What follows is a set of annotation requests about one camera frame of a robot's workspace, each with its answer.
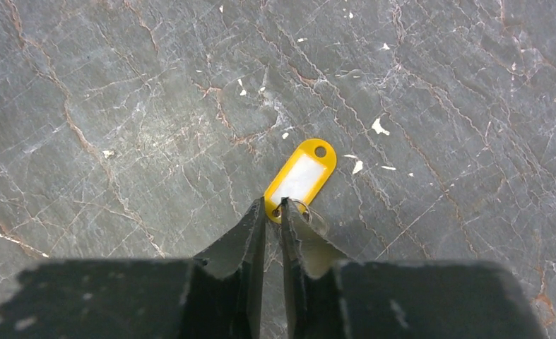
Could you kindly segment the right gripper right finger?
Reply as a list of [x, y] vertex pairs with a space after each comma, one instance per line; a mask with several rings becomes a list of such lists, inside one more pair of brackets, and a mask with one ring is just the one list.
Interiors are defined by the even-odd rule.
[[543, 338], [518, 280], [492, 261], [355, 261], [280, 202], [290, 338]]

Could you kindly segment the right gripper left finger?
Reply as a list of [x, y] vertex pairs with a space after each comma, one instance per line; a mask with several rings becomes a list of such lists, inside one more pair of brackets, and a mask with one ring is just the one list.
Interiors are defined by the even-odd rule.
[[190, 258], [62, 259], [23, 270], [0, 338], [258, 338], [262, 198]]

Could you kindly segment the yellow capped key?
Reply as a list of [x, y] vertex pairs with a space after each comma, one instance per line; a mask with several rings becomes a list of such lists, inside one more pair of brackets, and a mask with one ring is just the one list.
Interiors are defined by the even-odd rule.
[[325, 236], [329, 226], [318, 212], [310, 208], [310, 204], [333, 174], [336, 165], [336, 152], [327, 141], [311, 138], [301, 142], [264, 192], [268, 219], [279, 224], [280, 202], [289, 198], [311, 227]]

